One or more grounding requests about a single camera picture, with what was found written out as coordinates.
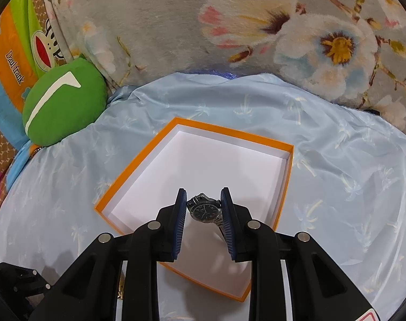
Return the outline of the silver steel wristwatch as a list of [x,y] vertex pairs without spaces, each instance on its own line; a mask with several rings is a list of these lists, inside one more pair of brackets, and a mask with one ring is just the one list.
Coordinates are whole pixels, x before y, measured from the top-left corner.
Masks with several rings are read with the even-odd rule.
[[188,200],[186,207],[195,221],[217,225],[222,236],[225,237],[220,200],[209,198],[204,193],[200,193]]

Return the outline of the colourful cartoon cushion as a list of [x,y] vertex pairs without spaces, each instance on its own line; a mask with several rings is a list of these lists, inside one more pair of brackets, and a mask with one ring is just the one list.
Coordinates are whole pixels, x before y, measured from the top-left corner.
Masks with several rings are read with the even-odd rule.
[[0,208],[24,166],[39,150],[22,123],[37,80],[65,63],[45,0],[11,0],[0,15]]

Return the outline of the orange jewelry box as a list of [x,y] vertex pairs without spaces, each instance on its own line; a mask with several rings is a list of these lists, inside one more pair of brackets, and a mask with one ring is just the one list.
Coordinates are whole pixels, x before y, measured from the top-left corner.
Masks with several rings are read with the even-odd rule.
[[[178,191],[219,198],[228,188],[234,203],[276,227],[292,169],[292,145],[209,123],[172,119],[121,172],[95,210],[118,232],[129,234],[173,204]],[[187,217],[181,251],[167,264],[174,273],[213,292],[244,301],[251,266],[231,260],[214,225]]]

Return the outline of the green plush pillow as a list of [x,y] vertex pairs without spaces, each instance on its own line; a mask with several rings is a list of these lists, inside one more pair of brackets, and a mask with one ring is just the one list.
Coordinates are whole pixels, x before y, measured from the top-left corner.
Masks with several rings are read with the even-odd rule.
[[35,145],[54,145],[94,123],[107,99],[104,77],[79,57],[48,71],[31,88],[22,111],[25,133]]

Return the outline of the grey floral blanket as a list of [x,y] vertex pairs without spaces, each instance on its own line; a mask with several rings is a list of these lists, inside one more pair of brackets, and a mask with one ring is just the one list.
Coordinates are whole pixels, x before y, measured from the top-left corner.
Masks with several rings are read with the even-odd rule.
[[66,61],[118,88],[174,72],[271,72],[406,134],[400,0],[43,0]]

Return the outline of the light blue palm bedsheet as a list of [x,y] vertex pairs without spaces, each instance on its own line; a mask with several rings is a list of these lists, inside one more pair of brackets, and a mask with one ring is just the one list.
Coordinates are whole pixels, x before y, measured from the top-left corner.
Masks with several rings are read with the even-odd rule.
[[306,231],[382,320],[406,298],[406,135],[270,74],[166,76],[125,86],[86,129],[39,151],[0,209],[0,262],[49,283],[109,225],[95,212],[133,158],[174,117],[294,146],[278,229]]

